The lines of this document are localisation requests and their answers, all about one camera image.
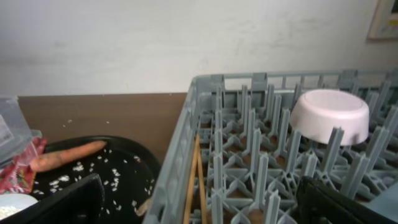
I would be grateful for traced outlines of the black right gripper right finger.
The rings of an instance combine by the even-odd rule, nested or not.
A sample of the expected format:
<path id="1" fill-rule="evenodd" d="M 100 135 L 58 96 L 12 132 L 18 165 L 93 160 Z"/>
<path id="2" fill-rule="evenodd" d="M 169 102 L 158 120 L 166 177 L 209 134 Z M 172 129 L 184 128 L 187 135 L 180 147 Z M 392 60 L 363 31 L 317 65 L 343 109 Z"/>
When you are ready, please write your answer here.
<path id="1" fill-rule="evenodd" d="M 299 223 L 396 224 L 312 177 L 302 177 L 296 192 Z"/>

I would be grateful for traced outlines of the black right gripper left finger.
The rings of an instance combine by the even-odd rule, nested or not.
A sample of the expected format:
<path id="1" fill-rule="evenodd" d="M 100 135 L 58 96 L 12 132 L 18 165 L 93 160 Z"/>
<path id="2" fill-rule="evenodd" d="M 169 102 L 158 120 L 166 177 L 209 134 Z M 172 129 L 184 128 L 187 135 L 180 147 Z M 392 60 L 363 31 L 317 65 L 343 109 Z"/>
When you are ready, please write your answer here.
<path id="1" fill-rule="evenodd" d="M 96 224 L 103 205 L 104 188 L 100 176 L 90 174 L 1 220 L 1 224 Z"/>

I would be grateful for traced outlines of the light blue cup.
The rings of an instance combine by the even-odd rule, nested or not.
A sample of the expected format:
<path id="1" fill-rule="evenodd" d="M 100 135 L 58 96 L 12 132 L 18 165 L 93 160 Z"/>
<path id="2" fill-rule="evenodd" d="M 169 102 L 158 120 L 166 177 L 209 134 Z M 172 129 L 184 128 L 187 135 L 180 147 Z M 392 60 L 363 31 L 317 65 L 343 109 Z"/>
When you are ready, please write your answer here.
<path id="1" fill-rule="evenodd" d="M 363 203 L 374 212 L 397 222 L 398 221 L 398 185 L 390 186 L 386 191 L 378 195 L 374 200 Z"/>

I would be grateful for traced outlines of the wooden chopstick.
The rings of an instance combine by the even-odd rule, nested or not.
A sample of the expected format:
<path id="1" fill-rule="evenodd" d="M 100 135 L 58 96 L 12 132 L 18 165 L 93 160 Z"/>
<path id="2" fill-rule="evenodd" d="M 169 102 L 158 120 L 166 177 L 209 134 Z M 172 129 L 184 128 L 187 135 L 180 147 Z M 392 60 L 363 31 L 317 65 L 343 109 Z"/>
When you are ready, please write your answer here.
<path id="1" fill-rule="evenodd" d="M 198 182 L 200 190 L 200 208 L 201 208 L 201 223 L 207 224 L 207 209 L 206 209 L 206 193 L 203 176 L 203 164 L 201 158 L 201 150 L 198 152 Z"/>
<path id="2" fill-rule="evenodd" d="M 188 182 L 188 187 L 187 187 L 187 197 L 186 197 L 186 201 L 185 201 L 185 210 L 184 210 L 184 214 L 183 214 L 183 224 L 190 223 L 190 210 L 192 207 L 193 187 L 194 187 L 194 183 L 195 183 L 195 174 L 197 171 L 199 150 L 200 150 L 200 135 L 197 134 L 195 137 L 193 157 L 192 157 L 192 166 L 191 166 L 189 182 Z"/>

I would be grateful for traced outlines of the grey dishwasher rack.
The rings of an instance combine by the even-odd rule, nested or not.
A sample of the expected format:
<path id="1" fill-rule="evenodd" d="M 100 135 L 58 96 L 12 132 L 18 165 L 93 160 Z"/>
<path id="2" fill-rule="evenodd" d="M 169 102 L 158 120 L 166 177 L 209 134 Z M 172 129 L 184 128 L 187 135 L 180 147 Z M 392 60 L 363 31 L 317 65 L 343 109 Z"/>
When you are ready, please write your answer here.
<path id="1" fill-rule="evenodd" d="M 369 106 L 368 138 L 312 141 L 289 121 L 305 92 L 351 93 Z M 397 70 L 203 75 L 190 85 L 145 223 L 183 223 L 196 135 L 208 223 L 299 223 L 302 177 L 363 203 L 397 183 Z M 190 223 L 201 223 L 198 166 Z"/>

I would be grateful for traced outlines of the round black tray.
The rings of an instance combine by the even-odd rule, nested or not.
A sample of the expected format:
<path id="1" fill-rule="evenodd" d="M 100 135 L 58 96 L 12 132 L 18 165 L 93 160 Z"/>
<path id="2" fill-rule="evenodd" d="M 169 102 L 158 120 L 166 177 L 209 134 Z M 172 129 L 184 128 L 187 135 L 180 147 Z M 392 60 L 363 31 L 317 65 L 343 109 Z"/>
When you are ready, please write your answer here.
<path id="1" fill-rule="evenodd" d="M 154 193 L 161 165 L 143 145 L 117 136 L 85 136 L 49 144 L 46 152 L 106 142 L 98 152 L 35 176 L 31 196 L 43 200 L 65 190 L 90 174 L 98 174 L 104 190 L 104 204 L 98 223 L 142 223 L 139 207 Z"/>

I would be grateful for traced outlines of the orange carrot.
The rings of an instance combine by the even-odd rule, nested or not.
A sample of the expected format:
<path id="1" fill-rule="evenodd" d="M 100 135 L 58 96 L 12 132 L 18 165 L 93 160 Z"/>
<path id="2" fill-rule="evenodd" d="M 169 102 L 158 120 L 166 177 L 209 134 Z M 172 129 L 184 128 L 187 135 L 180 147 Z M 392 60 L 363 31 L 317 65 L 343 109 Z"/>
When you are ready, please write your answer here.
<path id="1" fill-rule="evenodd" d="M 41 154 L 31 160 L 30 168 L 34 172 L 47 172 L 86 156 L 90 156 L 104 148 L 106 144 L 107 142 L 105 141 L 93 141 L 78 147 Z"/>

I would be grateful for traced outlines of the peanut on tray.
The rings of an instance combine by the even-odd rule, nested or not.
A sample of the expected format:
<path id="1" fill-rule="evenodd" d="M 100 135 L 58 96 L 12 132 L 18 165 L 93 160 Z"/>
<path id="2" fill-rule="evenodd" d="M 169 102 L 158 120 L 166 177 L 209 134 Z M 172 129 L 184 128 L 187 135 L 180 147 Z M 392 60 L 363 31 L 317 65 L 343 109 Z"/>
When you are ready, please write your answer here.
<path id="1" fill-rule="evenodd" d="M 139 208 L 136 210 L 136 215 L 138 217 L 142 217 L 146 214 L 150 206 L 152 205 L 152 199 L 148 198 L 143 204 L 139 206 Z"/>

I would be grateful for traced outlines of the red snack wrapper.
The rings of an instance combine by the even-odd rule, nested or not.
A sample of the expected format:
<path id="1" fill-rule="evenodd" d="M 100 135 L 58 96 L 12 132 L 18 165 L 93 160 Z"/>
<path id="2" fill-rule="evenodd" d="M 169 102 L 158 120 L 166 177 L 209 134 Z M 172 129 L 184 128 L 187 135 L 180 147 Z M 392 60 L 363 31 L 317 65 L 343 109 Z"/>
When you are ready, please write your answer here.
<path id="1" fill-rule="evenodd" d="M 1 195 L 31 193 L 36 172 L 30 167 L 30 162 L 43 154 L 46 144 L 44 138 L 33 138 L 24 151 L 1 171 Z"/>

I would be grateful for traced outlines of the grey plate with food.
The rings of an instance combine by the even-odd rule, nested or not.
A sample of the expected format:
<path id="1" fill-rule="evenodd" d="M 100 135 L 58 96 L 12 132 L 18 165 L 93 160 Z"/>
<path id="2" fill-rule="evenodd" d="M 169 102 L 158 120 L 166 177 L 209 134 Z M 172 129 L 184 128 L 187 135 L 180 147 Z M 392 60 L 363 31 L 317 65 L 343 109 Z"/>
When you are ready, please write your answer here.
<path id="1" fill-rule="evenodd" d="M 32 205 L 38 200 L 27 194 L 2 194 L 1 195 L 1 220 L 10 217 Z"/>

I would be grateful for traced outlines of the clear plastic bin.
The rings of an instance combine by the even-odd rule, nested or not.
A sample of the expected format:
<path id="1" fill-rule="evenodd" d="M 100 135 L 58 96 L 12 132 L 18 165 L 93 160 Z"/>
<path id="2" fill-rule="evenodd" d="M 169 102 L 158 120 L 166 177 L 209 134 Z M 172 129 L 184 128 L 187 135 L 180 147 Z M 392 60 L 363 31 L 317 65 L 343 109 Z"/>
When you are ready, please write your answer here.
<path id="1" fill-rule="evenodd" d="M 23 153 L 33 138 L 41 137 L 41 131 L 27 124 L 18 97 L 1 96 L 1 168 Z"/>

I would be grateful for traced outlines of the framed picture on wall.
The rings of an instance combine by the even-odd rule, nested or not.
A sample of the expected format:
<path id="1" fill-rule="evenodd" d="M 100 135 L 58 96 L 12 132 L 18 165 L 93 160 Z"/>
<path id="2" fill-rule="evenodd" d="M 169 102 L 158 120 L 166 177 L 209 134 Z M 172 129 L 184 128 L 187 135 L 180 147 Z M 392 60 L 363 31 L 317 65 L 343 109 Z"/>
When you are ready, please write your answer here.
<path id="1" fill-rule="evenodd" d="M 397 38 L 397 0 L 378 0 L 368 38 L 379 40 Z"/>

